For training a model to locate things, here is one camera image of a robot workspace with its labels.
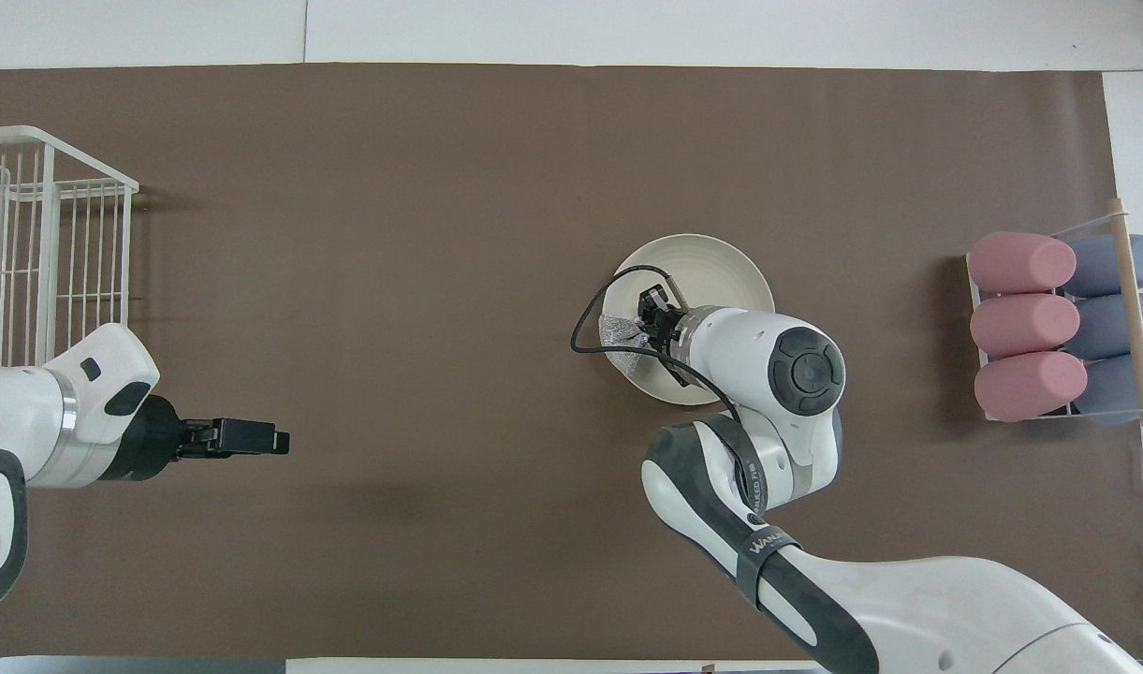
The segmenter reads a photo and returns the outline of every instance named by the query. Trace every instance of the white metal basket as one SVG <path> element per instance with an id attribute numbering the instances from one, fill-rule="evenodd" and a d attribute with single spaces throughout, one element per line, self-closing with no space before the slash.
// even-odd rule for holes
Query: white metal basket
<path id="1" fill-rule="evenodd" d="M 127 323 L 138 183 L 34 127 L 0 127 L 0 364 Z"/>

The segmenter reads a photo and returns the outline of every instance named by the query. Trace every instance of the dish rack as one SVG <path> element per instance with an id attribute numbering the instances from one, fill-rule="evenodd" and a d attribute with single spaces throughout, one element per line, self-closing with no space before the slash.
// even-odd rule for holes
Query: dish rack
<path id="1" fill-rule="evenodd" d="M 0 364 L 127 323 L 138 183 L 34 127 L 0 127 Z"/>
<path id="2" fill-rule="evenodd" d="M 1110 200 L 1108 201 L 1108 215 L 1090 222 L 1085 222 L 1082 225 L 1069 227 L 1069 230 L 1056 231 L 1056 233 L 1050 234 L 1050 236 L 1068 243 L 1086 236 L 1096 236 L 1101 234 L 1111 234 L 1113 236 L 1116 247 L 1116 265 L 1118 265 L 1118 268 L 1120 270 L 1120 294 L 1124 298 L 1125 319 L 1128 324 L 1128 346 L 1130 353 L 1133 354 L 1133 368 L 1135 368 L 1136 374 L 1136 401 L 1141 408 L 1133 410 L 1084 414 L 1072 409 L 1071 406 L 1064 406 L 1063 408 L 1058 408 L 1042 414 L 1040 417 L 1033 418 L 1102 417 L 1102 415 L 1140 412 L 1141 426 L 1143 426 L 1143 316 L 1141 316 L 1141 296 L 1140 289 L 1136 287 L 1136 271 L 1135 264 L 1133 264 L 1133 246 L 1128 239 L 1128 222 L 1125 217 L 1127 215 L 1128 210 L 1125 210 L 1125 206 L 1121 203 L 1121 200 Z M 966 260 L 969 264 L 969 255 L 966 256 Z M 972 303 L 973 308 L 977 310 L 978 304 L 981 304 L 983 299 L 993 298 L 994 294 L 981 291 L 978 286 L 976 286 L 973 280 L 969 280 L 969 266 L 968 270 L 966 270 L 966 280 L 969 282 L 969 302 Z M 1076 296 L 1069 295 L 1062 289 L 1054 289 L 1050 290 L 1050 292 L 1062 295 L 1068 299 L 1076 299 Z M 991 360 L 993 359 L 988 358 L 988 354 L 983 350 L 978 350 L 978 367 L 985 366 Z M 983 417 L 985 417 L 988 422 L 999 422 L 998 418 L 994 418 L 986 412 L 983 414 Z"/>

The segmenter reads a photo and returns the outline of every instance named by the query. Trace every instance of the velcro strap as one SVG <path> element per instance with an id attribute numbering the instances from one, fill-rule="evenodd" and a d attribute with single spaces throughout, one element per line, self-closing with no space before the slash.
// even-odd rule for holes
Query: velcro strap
<path id="1" fill-rule="evenodd" d="M 758 576 L 768 556 L 783 546 L 799 546 L 794 538 L 778 527 L 767 525 L 758 529 L 737 548 L 737 584 L 738 592 L 746 601 L 758 609 Z"/>
<path id="2" fill-rule="evenodd" d="M 702 418 L 701 422 L 711 427 L 721 443 L 733 454 L 737 467 L 742 471 L 742 499 L 754 511 L 754 515 L 762 516 L 764 512 L 767 512 L 767 475 L 762 472 L 762 460 L 759 460 L 750 435 L 737 422 L 725 415 L 713 414 Z"/>

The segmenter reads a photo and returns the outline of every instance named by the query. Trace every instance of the brown surface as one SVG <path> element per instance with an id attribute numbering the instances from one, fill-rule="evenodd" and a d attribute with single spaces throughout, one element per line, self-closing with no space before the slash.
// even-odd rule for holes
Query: brown surface
<path id="1" fill-rule="evenodd" d="M 645 504 L 684 410 L 572 323 L 639 244 L 742 248 L 848 359 L 815 554 L 993 557 L 1143 656 L 1136 425 L 982 422 L 960 256 L 1113 195 L 1097 74 L 511 65 L 0 72 L 136 176 L 134 328 L 289 457 L 34 491 L 2 653 L 794 658 Z"/>

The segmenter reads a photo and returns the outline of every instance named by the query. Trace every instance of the plate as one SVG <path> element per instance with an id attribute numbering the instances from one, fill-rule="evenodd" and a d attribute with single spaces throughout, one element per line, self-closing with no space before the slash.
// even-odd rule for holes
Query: plate
<path id="1" fill-rule="evenodd" d="M 684 299 L 692 307 L 716 304 L 721 307 L 775 311 L 772 288 L 758 266 L 745 252 L 712 235 L 664 235 L 625 257 L 617 272 L 633 265 L 654 265 L 672 274 Z M 634 272 L 620 278 L 605 292 L 604 313 L 620 319 L 637 319 L 639 295 L 657 282 L 666 286 L 664 279 L 655 272 Z M 670 288 L 666 294 L 672 295 Z M 658 360 L 652 356 L 640 358 L 633 376 L 626 375 L 626 379 L 650 396 L 677 406 L 704 406 L 717 401 L 716 394 L 708 388 L 680 386 Z"/>

